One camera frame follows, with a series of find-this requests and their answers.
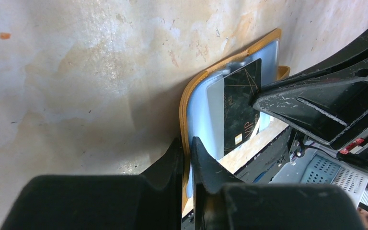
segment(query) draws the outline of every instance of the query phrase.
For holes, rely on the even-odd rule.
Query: dirty white wall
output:
[[[368,0],[0,0],[0,223],[45,173],[138,173],[196,73],[276,27],[295,73],[368,26]]]

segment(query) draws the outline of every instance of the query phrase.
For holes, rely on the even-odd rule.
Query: wooden edge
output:
[[[258,154],[266,145],[277,137],[288,125],[274,119],[261,133],[243,143],[240,148],[233,150],[220,160],[220,164],[229,172],[235,173],[250,159]],[[185,217],[194,208],[193,198],[184,203],[182,217]]]
[[[181,130],[181,138],[183,142],[183,149],[184,149],[184,175],[183,175],[183,195],[182,195],[182,208],[184,210],[184,206],[187,203],[188,197],[186,194],[186,187],[188,184],[188,176],[190,173],[190,151],[189,151],[189,140],[188,140],[188,127],[187,127],[187,106],[188,100],[190,98],[191,93],[193,92],[194,88],[203,80],[205,79],[208,74],[211,72],[224,67],[226,64],[232,61],[241,60],[246,56],[258,51],[259,49],[263,48],[264,46],[268,45],[270,42],[278,39],[280,40],[281,37],[281,29],[277,28],[270,32],[268,35],[257,41],[255,44],[248,47],[246,50],[235,54],[231,57],[224,59],[223,61],[218,62],[217,64],[209,67],[208,69],[200,72],[197,74],[186,86],[184,89],[183,95],[180,100],[180,108],[179,108],[179,118],[180,118],[180,130]]]

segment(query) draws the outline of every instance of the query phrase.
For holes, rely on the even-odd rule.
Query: black card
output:
[[[258,59],[224,78],[224,155],[247,141],[259,120],[249,101],[260,90],[261,65]]]

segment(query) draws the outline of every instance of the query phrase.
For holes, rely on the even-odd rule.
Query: orange border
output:
[[[200,72],[197,74],[186,86],[184,89],[183,95],[180,101],[180,110],[179,110],[179,117],[180,117],[180,130],[181,130],[181,138],[183,142],[183,149],[184,149],[184,177],[183,177],[183,195],[182,195],[182,209],[184,209],[185,204],[187,203],[187,194],[186,194],[186,187],[188,184],[188,176],[190,170],[190,148],[188,143],[188,127],[187,127],[187,106],[188,100],[190,98],[191,93],[193,92],[194,88],[203,80],[205,79],[211,72],[216,71],[224,67],[229,62],[233,61],[240,61],[244,59],[246,56],[255,53],[256,51],[260,50],[264,46],[268,45],[270,42],[279,39],[281,37],[281,29],[277,28],[273,30],[271,33],[257,41],[255,44],[248,47],[246,50],[235,54],[231,57],[224,59],[223,61],[218,62],[217,64],[209,67],[208,69]],[[290,73],[290,68],[287,66],[279,66],[277,79],[282,79],[286,75]]]

